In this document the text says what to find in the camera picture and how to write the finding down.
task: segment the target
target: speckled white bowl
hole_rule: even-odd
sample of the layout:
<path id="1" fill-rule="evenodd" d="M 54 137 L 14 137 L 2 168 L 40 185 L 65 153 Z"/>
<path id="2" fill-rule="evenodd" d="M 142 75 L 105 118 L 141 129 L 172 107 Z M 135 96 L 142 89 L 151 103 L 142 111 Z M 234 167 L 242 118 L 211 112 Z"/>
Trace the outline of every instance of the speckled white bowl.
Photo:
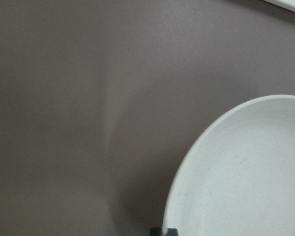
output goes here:
<path id="1" fill-rule="evenodd" d="M 295 96 L 272 95 L 221 116 L 172 184 L 163 232 L 295 236 Z"/>

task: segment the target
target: gray surface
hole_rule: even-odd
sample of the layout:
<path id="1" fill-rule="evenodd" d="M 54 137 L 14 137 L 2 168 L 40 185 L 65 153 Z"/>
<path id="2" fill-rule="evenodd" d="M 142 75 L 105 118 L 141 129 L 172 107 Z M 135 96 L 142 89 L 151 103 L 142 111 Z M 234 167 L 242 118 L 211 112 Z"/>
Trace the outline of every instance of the gray surface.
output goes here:
<path id="1" fill-rule="evenodd" d="M 0 1 L 0 236 L 147 235 L 201 132 L 277 93 L 295 13 L 263 1 Z"/>

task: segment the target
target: black clip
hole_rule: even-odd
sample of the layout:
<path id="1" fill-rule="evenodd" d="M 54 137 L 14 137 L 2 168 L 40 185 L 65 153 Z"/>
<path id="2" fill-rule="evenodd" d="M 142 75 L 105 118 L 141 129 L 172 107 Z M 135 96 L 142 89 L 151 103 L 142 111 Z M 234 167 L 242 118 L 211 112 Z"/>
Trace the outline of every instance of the black clip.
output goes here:
<path id="1" fill-rule="evenodd" d="M 164 235 L 161 228 L 151 228 L 149 230 L 150 236 L 178 236 L 177 229 L 167 229 L 167 233 Z"/>

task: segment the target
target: round white dish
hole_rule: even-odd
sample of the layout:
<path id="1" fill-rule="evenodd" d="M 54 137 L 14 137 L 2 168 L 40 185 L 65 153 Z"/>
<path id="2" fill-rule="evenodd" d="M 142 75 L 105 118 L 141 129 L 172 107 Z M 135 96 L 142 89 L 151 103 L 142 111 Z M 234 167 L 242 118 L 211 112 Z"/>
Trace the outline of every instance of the round white dish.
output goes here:
<path id="1" fill-rule="evenodd" d="M 245 102 L 194 143 L 173 181 L 163 232 L 295 236 L 295 96 Z"/>

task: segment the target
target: brown surface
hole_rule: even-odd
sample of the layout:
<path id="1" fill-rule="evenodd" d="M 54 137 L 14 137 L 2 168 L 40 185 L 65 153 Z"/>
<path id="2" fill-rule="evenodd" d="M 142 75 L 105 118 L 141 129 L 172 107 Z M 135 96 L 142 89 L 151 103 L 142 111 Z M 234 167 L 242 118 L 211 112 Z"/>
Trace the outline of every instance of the brown surface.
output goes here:
<path id="1" fill-rule="evenodd" d="M 195 139 L 295 95 L 295 13 L 263 1 L 0 1 L 0 236 L 147 235 Z"/>

